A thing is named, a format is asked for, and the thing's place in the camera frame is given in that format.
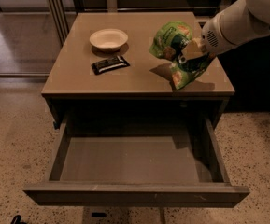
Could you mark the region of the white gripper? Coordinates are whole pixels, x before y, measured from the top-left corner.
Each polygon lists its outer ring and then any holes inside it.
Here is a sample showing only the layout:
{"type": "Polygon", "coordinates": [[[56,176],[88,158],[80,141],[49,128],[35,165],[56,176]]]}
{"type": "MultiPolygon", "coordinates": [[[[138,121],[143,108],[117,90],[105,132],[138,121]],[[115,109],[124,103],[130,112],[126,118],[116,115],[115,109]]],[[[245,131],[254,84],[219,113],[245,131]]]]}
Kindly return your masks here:
{"type": "Polygon", "coordinates": [[[221,14],[206,22],[202,29],[202,38],[193,38],[181,51],[185,61],[200,58],[209,53],[222,54],[234,48],[222,33],[220,25],[221,14]]]}

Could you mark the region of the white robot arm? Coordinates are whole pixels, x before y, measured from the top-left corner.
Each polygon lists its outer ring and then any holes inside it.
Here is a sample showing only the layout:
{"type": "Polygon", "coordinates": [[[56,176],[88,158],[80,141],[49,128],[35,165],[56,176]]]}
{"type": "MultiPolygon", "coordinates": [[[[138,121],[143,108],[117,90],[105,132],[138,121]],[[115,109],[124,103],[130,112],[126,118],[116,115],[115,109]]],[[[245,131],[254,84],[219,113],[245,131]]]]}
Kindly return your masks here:
{"type": "Polygon", "coordinates": [[[185,60],[219,55],[270,36],[270,0],[237,0],[206,22],[200,37],[182,50],[185,60]]]}

